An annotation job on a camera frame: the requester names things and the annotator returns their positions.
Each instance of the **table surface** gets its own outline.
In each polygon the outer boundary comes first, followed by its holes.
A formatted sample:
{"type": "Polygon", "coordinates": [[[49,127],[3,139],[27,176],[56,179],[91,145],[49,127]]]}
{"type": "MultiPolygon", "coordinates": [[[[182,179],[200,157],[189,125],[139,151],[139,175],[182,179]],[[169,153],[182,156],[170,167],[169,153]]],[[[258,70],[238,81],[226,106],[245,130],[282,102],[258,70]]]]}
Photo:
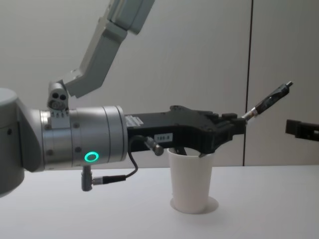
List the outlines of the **table surface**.
{"type": "MultiPolygon", "coordinates": [[[[94,176],[128,169],[95,170],[94,176]]],[[[2,239],[315,239],[319,165],[213,168],[204,215],[171,208],[169,169],[140,169],[126,182],[81,191],[80,171],[26,173],[0,199],[2,239]]]]}

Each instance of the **green led light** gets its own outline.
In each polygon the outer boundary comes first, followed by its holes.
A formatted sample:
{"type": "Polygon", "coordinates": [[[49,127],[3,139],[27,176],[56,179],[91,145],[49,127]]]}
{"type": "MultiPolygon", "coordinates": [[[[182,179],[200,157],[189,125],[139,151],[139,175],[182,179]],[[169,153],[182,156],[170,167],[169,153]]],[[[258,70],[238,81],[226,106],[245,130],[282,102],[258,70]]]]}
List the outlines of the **green led light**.
{"type": "Polygon", "coordinates": [[[93,163],[95,161],[97,161],[99,159],[99,154],[97,152],[88,152],[85,156],[84,156],[84,160],[89,162],[89,163],[93,163]]]}

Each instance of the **paper cup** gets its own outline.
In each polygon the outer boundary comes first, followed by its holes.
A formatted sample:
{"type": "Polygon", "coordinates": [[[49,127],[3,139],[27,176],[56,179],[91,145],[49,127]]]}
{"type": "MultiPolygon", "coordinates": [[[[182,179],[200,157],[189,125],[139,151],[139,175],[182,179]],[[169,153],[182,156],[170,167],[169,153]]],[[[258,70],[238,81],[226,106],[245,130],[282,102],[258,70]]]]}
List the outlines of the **paper cup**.
{"type": "Polygon", "coordinates": [[[213,154],[199,158],[199,152],[187,149],[186,155],[168,151],[174,207],[188,214],[205,210],[208,204],[213,154]]]}

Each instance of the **white label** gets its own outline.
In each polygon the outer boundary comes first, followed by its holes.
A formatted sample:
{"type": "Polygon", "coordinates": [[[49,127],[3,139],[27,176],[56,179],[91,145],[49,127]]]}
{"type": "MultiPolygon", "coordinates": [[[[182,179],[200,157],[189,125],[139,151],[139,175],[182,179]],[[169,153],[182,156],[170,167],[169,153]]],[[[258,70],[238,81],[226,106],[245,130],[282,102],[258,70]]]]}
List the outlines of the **white label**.
{"type": "Polygon", "coordinates": [[[143,121],[139,117],[125,116],[127,127],[137,127],[143,125],[143,121]]]}
{"type": "Polygon", "coordinates": [[[157,143],[172,142],[173,141],[173,133],[155,134],[154,140],[157,143]]]}

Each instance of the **white wall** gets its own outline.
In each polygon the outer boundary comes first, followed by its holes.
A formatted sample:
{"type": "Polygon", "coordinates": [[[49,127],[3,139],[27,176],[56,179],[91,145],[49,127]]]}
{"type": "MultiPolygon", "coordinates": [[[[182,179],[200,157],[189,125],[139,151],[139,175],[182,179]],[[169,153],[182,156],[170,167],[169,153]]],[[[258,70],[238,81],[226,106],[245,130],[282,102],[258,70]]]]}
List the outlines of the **white wall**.
{"type": "Polygon", "coordinates": [[[318,142],[285,134],[287,119],[319,123],[318,23],[317,0],[254,1],[248,105],[295,84],[248,127],[246,165],[319,164],[318,142]]]}
{"type": "MultiPolygon", "coordinates": [[[[79,66],[108,0],[0,1],[0,86],[44,109],[49,81],[79,66]]],[[[250,0],[156,0],[138,36],[123,42],[102,88],[71,107],[120,105],[126,114],[170,105],[217,113],[245,109],[250,0]]],[[[215,165],[241,165],[243,137],[215,165]]],[[[166,157],[136,155],[141,167],[166,157]]],[[[129,161],[108,167],[131,166],[129,161]]]]}

